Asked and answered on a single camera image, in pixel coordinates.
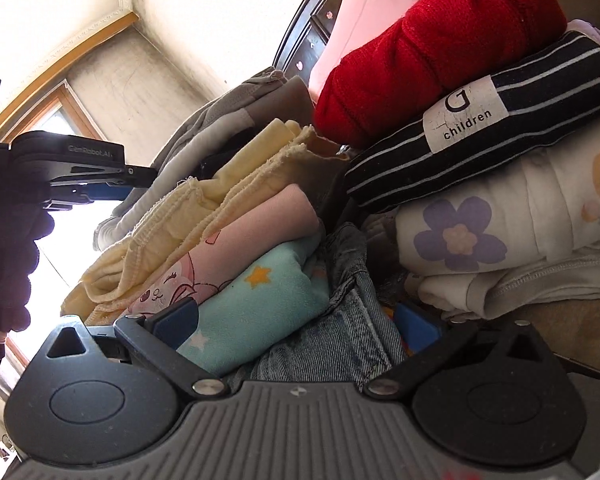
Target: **orange star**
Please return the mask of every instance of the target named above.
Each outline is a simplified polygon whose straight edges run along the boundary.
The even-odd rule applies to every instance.
[[[271,280],[268,277],[270,272],[271,269],[256,265],[255,269],[253,269],[253,272],[247,276],[244,281],[251,283],[251,288],[256,288],[261,283],[271,283]]]

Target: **black and white striped garment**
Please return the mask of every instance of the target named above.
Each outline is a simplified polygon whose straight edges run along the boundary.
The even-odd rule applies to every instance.
[[[442,136],[453,140],[442,140],[448,146],[440,148],[440,134],[432,140],[421,116],[353,160],[344,180],[348,195],[365,210],[384,212],[483,174],[539,146],[555,144],[600,115],[600,46],[572,30],[541,52],[491,75],[491,82],[497,95],[492,92],[490,103],[495,96],[506,117],[482,126],[480,121],[490,116],[485,111],[490,104],[477,102],[465,128],[449,122],[444,110]],[[467,105],[469,87],[476,83],[462,87],[467,89]],[[456,99],[456,108],[447,110],[464,109],[458,105],[459,90],[425,112],[425,124],[430,111],[449,99]]]

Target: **pink fabric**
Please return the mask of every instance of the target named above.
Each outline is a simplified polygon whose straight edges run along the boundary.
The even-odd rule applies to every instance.
[[[318,100],[329,73],[344,56],[382,34],[416,1],[342,0],[331,37],[309,76],[312,100]]]
[[[314,234],[318,217],[296,185],[255,207],[200,242],[172,265],[124,314],[155,314],[186,296],[200,305],[264,253]]]

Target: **teal garment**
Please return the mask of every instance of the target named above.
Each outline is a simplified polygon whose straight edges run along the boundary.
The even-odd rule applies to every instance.
[[[247,363],[320,316],[329,304],[323,231],[280,244],[200,305],[198,328],[178,353],[217,376]]]

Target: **red rolled cloth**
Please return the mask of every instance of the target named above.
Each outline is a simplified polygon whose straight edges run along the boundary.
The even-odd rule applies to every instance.
[[[536,52],[566,29],[558,0],[419,0],[331,71],[318,131],[366,148],[444,94]]]

